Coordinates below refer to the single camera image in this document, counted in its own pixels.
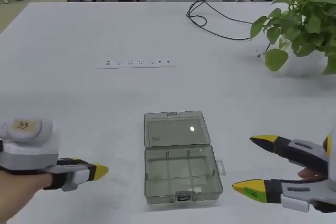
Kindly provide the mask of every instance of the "yellow label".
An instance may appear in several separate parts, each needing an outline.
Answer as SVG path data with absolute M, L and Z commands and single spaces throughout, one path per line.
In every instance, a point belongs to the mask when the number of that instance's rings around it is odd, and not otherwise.
M 14 131 L 32 133 L 36 131 L 36 127 L 38 123 L 39 121 L 32 121 L 32 120 L 26 120 L 26 119 L 15 119 L 12 124 L 12 129 Z

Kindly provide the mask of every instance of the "black cable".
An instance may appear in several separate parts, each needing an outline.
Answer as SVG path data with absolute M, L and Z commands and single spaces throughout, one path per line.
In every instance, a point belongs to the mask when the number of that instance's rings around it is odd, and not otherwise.
M 204 16 L 201 16 L 201 15 L 192 15 L 193 11 L 195 11 L 197 8 L 199 8 L 201 5 L 203 4 L 206 4 L 207 6 L 209 6 L 212 10 L 214 10 L 216 13 L 220 14 L 221 16 L 227 18 L 227 19 L 230 19 L 232 21 L 236 21 L 236 22 L 240 22 L 240 23 L 245 23 L 245 24 L 252 24 L 251 22 L 247 22 L 247 21 L 243 21 L 243 20 L 239 20 L 239 19 L 234 19 L 234 18 L 230 18 L 222 13 L 220 13 L 219 11 L 217 11 L 215 8 L 213 8 L 206 0 L 197 0 L 195 3 L 193 3 L 190 7 L 189 7 L 189 10 L 186 14 L 186 16 L 189 18 L 189 20 L 197 27 L 201 28 L 202 30 L 204 31 L 207 31 L 208 33 L 211 33 L 213 35 L 216 35 L 220 38 L 224 38 L 224 39 L 230 39 L 230 40 L 238 40 L 238 41 L 244 41 L 244 40 L 250 40 L 251 38 L 248 37 L 248 38 L 244 38 L 244 39 L 238 39 L 238 38 L 230 38 L 230 37 L 226 37 L 226 36 L 223 36 L 223 35 L 219 35 L 217 33 L 214 33 L 213 31 L 210 31 L 205 27 L 205 25 L 208 23 L 208 20 L 204 17 Z M 193 20 L 193 18 L 202 18 L 204 20 L 204 24 L 200 25 L 198 24 L 195 20 Z

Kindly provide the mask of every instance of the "plastic storage box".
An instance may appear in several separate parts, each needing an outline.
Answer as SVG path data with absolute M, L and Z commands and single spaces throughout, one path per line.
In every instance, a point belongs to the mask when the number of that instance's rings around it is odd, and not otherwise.
M 145 115 L 148 204 L 217 200 L 223 192 L 201 111 Z

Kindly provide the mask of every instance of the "potted plant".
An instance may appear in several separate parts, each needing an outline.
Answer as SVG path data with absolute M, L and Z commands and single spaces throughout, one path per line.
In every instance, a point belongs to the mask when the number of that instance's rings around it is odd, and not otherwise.
M 267 35 L 269 46 L 263 53 L 266 67 L 275 72 L 293 58 L 301 67 L 298 75 L 305 75 L 310 72 L 302 70 L 300 62 L 306 58 L 303 68 L 311 70 L 323 61 L 319 73 L 336 73 L 336 0 L 276 0 L 274 3 L 285 3 L 288 9 L 275 8 L 268 16 L 259 17 L 250 30 L 251 38 L 261 31 Z

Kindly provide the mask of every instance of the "human hand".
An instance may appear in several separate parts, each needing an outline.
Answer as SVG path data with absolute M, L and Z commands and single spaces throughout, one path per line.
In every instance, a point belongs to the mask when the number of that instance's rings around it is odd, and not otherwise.
M 299 175 L 300 178 L 302 178 L 302 180 L 305 180 L 305 181 L 325 178 L 322 174 L 319 174 L 319 173 L 317 173 L 314 170 L 309 169 L 309 168 L 305 168 L 305 169 L 299 171 L 298 175 Z
M 39 190 L 51 185 L 50 174 L 12 175 L 0 170 L 0 221 L 16 215 Z

